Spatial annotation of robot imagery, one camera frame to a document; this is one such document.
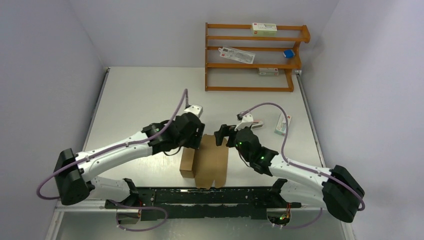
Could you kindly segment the brown cardboard box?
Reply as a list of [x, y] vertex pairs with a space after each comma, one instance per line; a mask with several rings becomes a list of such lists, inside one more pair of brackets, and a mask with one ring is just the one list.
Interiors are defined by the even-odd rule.
[[229, 148], [224, 138], [216, 145], [214, 135], [203, 135], [199, 149], [183, 148], [179, 171], [183, 178], [194, 179], [198, 189], [222, 188], [226, 184]]

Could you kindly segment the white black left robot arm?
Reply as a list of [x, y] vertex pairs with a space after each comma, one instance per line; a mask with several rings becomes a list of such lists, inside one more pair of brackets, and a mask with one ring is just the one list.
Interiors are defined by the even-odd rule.
[[137, 189], [129, 178], [109, 179], [100, 177], [105, 171], [129, 161], [170, 152], [182, 147], [198, 149], [205, 124], [201, 113], [186, 111], [178, 115], [159, 136], [147, 142], [165, 127], [167, 121], [152, 123], [141, 131], [111, 145], [88, 152], [74, 153], [68, 148], [60, 152], [55, 171], [65, 168], [55, 176], [59, 198], [63, 205], [70, 206], [87, 198], [103, 198], [120, 202], [126, 208], [134, 207], [139, 200]]

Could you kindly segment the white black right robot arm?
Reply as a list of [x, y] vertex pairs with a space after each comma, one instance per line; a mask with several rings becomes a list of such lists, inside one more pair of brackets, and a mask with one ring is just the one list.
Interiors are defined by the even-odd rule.
[[289, 158], [260, 143], [249, 128], [237, 130], [235, 125], [223, 124], [214, 132], [215, 144], [235, 148], [248, 167], [261, 175], [276, 177], [286, 182], [270, 193], [275, 207], [299, 202], [326, 209], [333, 217], [353, 222], [357, 212], [365, 210], [365, 191], [341, 165], [334, 168], [316, 167]]

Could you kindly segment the orange wooden shelf rack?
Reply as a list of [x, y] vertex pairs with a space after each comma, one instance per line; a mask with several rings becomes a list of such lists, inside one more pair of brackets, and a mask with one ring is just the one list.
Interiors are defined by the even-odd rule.
[[[306, 25], [277, 25], [275, 36], [253, 36], [252, 24], [205, 24], [206, 91], [293, 92], [294, 70], [302, 67], [301, 43], [309, 43]], [[255, 54], [253, 64], [241, 63], [220, 56], [218, 48], [231, 47]], [[285, 58], [283, 52], [293, 49], [295, 56]], [[258, 68], [277, 68], [278, 76], [260, 76]]]

